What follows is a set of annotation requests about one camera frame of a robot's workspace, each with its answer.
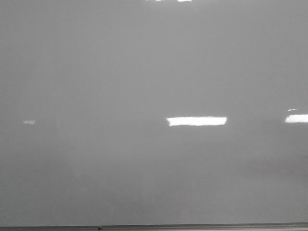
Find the white glossy whiteboard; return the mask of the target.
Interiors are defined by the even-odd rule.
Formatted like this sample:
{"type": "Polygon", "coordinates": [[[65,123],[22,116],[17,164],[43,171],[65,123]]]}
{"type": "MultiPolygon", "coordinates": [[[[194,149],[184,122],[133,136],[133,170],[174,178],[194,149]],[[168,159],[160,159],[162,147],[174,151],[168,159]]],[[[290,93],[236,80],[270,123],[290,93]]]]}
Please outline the white glossy whiteboard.
{"type": "Polygon", "coordinates": [[[306,222],[305,0],[3,0],[2,226],[306,222]]]}

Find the grey aluminium whiteboard frame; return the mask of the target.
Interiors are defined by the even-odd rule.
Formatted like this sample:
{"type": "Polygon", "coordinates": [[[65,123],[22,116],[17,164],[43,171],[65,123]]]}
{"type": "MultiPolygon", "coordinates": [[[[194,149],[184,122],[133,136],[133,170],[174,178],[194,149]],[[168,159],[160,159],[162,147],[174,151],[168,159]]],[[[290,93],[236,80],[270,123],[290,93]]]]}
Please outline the grey aluminium whiteboard frame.
{"type": "Polygon", "coordinates": [[[306,231],[306,222],[178,225],[7,226],[2,231],[306,231]]]}

